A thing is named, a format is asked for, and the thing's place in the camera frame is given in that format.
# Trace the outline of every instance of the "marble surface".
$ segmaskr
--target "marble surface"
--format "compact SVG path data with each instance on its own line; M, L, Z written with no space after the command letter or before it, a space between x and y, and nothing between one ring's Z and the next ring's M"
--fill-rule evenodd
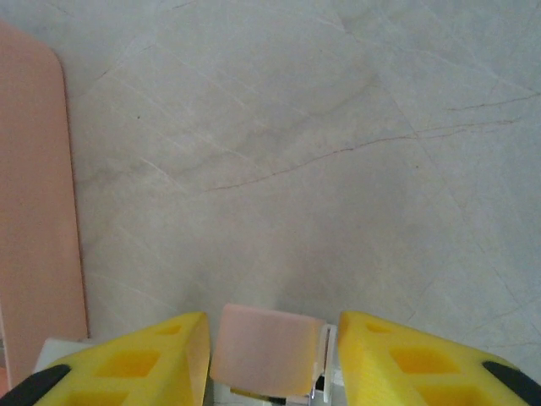
M2 0L65 69L99 339L364 310L541 380L541 7Z

